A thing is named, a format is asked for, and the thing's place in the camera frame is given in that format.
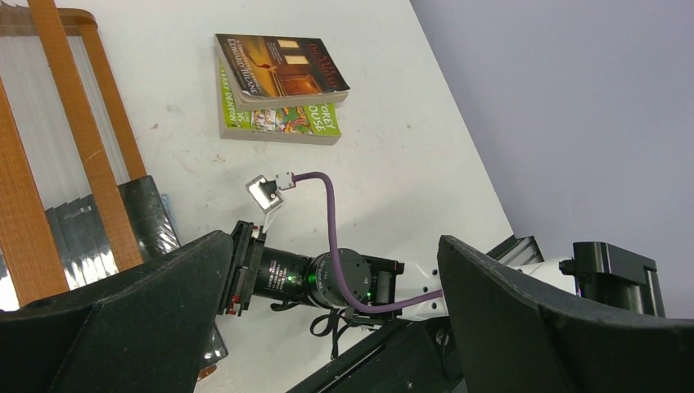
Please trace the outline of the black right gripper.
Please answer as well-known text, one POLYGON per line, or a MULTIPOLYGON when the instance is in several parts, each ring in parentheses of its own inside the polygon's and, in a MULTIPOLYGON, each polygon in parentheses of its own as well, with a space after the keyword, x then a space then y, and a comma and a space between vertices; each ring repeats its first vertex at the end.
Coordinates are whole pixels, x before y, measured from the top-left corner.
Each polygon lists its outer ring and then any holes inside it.
MULTIPOLYGON (((263 227, 239 220, 232 230, 231 267, 218 314, 241 315, 252 296, 275 300, 275 310, 291 305, 344 309, 350 304, 340 291, 329 252, 306 256, 265 245, 263 227)), ((367 306, 394 302, 396 279, 404 264, 340 248, 338 256, 348 293, 367 306)))

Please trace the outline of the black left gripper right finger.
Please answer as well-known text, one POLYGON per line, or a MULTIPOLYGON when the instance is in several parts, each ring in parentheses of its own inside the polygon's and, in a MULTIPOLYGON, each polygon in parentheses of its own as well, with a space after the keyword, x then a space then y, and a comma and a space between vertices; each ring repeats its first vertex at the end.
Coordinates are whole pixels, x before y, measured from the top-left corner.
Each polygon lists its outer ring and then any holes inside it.
POLYGON ((572 295, 451 235, 437 260, 468 391, 692 391, 690 319, 572 295))

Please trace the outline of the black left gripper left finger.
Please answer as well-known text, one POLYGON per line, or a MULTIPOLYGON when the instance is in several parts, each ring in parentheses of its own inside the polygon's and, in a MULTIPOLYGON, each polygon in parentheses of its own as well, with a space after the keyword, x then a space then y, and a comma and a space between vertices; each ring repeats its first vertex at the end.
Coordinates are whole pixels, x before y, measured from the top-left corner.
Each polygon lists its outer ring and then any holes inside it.
POLYGON ((191 392, 232 238, 208 233, 85 287, 1 314, 4 392, 191 392))

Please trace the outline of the dark Moon and Sixpence book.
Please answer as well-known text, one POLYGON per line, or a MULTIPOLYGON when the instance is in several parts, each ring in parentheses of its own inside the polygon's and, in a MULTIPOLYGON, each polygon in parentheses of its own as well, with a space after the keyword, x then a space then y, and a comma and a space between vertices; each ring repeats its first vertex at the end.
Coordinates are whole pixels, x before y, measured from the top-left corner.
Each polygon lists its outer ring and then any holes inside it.
MULTIPOLYGON (((183 245, 164 210, 155 181, 145 176, 118 187, 128 223, 137 246, 135 267, 154 260, 183 245)), ((94 196, 84 196, 46 212, 69 290, 85 287, 122 273, 115 260, 115 240, 106 235, 105 213, 94 196)), ((205 346, 200 370, 215 366, 228 349, 214 320, 205 346)))

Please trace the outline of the orange wooden file rack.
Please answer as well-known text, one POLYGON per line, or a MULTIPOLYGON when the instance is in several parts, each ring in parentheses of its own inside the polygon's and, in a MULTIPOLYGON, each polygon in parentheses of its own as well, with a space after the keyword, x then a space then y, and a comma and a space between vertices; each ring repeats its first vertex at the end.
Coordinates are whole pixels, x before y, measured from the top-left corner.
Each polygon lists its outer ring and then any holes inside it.
POLYGON ((146 175, 95 16, 2 2, 2 310, 142 264, 119 189, 146 175))

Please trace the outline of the light blue hardcover book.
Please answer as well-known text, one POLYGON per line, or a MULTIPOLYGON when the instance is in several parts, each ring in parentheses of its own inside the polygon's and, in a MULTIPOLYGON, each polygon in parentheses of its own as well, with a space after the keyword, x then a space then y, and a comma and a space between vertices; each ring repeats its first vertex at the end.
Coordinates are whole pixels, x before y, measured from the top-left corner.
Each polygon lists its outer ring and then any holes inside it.
POLYGON ((162 201, 162 205, 163 205, 164 210, 165 210, 165 212, 169 218, 169 222, 170 222, 173 230, 176 230, 176 222, 175 222, 174 214, 172 211, 172 206, 171 206, 169 195, 168 194, 161 194, 160 199, 162 201))

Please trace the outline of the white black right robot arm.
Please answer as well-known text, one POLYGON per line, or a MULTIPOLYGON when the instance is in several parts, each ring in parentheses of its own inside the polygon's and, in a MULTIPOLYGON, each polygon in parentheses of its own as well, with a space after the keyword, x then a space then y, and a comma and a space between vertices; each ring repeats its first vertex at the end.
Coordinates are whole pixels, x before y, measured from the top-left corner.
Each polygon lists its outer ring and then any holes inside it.
MULTIPOLYGON (((326 309, 353 325, 382 325, 394 318, 425 320, 447 314, 443 298, 403 310, 367 314, 340 293, 330 253, 301 255, 266 246, 264 227, 239 221, 219 315, 240 316, 252 296, 272 299, 273 310, 304 305, 326 309)), ((665 316, 656 262, 605 242, 576 242, 573 257, 543 261, 531 238, 508 238, 489 256, 563 291, 640 314, 665 316)), ((439 270, 340 249, 347 287, 365 305, 386 305, 440 288, 439 270)))

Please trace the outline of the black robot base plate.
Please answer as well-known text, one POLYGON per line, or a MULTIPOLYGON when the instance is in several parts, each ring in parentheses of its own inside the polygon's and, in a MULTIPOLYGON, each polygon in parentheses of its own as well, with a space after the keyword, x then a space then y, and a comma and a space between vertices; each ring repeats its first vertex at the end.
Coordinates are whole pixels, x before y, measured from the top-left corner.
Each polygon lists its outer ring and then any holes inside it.
POLYGON ((291 392, 467 392, 450 320, 386 325, 291 392))

